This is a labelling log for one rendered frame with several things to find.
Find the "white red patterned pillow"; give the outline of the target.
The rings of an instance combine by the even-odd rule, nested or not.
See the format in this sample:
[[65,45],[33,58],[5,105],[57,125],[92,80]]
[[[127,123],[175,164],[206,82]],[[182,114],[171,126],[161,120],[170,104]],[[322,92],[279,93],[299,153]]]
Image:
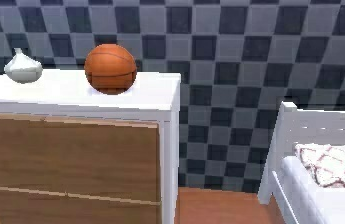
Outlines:
[[296,144],[294,152],[317,185],[345,188],[345,145]]

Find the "orange basketball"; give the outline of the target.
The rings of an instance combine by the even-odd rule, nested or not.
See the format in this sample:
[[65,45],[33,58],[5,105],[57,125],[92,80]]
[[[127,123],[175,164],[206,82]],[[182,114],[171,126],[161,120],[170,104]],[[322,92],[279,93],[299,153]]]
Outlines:
[[87,55],[84,71],[89,84],[98,92],[118,95],[135,82],[137,65],[134,57],[117,44],[101,44]]

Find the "white wooden chest of drawers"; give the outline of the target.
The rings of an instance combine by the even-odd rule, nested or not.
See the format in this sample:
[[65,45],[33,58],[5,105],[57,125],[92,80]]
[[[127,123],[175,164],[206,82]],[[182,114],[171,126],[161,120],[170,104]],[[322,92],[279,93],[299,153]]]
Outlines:
[[180,82],[141,72],[104,95],[81,70],[0,75],[0,224],[174,224]]

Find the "white bed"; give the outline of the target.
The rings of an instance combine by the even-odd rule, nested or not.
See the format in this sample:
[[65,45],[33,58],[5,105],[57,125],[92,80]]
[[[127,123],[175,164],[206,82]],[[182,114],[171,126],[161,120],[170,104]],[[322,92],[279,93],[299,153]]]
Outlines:
[[297,143],[345,145],[345,111],[280,105],[258,199],[275,198],[286,224],[345,224],[345,189],[315,183],[295,156]]

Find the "white ceramic vase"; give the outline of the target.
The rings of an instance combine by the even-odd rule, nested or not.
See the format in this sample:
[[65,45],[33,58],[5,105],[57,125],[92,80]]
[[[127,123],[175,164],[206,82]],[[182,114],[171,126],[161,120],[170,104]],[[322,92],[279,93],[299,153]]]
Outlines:
[[36,82],[42,75],[42,64],[25,55],[21,48],[14,51],[15,55],[4,66],[5,74],[20,84]]

